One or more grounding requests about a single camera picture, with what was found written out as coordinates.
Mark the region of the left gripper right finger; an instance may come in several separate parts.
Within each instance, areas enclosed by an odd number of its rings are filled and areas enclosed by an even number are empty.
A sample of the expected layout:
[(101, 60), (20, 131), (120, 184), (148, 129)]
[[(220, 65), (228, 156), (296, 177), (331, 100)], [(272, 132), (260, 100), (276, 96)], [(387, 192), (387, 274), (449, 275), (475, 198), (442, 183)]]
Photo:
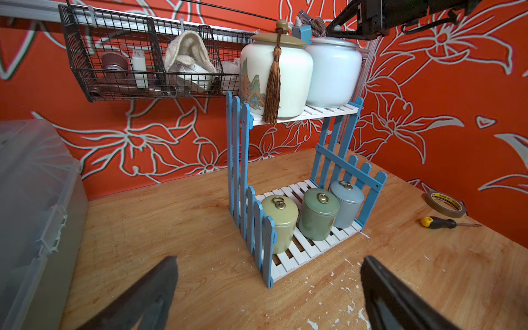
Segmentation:
[(457, 329), (415, 294), (375, 257), (360, 270), (365, 307), (372, 329)]

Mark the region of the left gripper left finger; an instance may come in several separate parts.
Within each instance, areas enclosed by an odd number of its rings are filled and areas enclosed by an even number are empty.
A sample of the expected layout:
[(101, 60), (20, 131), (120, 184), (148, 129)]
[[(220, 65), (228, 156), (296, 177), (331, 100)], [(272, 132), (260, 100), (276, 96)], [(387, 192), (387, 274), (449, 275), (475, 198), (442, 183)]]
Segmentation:
[(79, 329), (164, 329), (177, 281), (177, 257), (165, 257)]

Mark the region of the white ceramic jar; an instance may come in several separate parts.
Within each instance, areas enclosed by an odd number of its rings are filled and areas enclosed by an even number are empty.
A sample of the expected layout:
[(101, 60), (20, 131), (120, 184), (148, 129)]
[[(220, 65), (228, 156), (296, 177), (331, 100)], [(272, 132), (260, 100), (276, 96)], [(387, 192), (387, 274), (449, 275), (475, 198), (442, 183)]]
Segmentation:
[(314, 37), (305, 50), (314, 63), (307, 104), (323, 108), (347, 104), (362, 67), (357, 45), (341, 38)]

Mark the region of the green small canister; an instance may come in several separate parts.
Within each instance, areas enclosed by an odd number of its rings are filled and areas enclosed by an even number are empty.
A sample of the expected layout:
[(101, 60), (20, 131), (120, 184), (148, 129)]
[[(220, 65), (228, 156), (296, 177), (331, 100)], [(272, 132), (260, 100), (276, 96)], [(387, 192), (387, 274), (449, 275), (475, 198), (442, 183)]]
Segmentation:
[(321, 188), (310, 188), (302, 201), (299, 229), (312, 241), (324, 241), (330, 234), (340, 210), (338, 199)]

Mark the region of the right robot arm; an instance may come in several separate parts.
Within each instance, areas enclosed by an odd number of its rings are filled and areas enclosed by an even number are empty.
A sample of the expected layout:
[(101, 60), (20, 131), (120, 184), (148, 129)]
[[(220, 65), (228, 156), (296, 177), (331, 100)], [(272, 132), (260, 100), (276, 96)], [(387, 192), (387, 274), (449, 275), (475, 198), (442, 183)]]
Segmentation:
[[(468, 16), (480, 4), (479, 1), (351, 1), (327, 26), (328, 37), (374, 40), (389, 35), (393, 27), (401, 26), (404, 34), (415, 34), (433, 27), (451, 23), (458, 25), (457, 10)], [(410, 29), (428, 15), (447, 11), (447, 17), (422, 27)]]

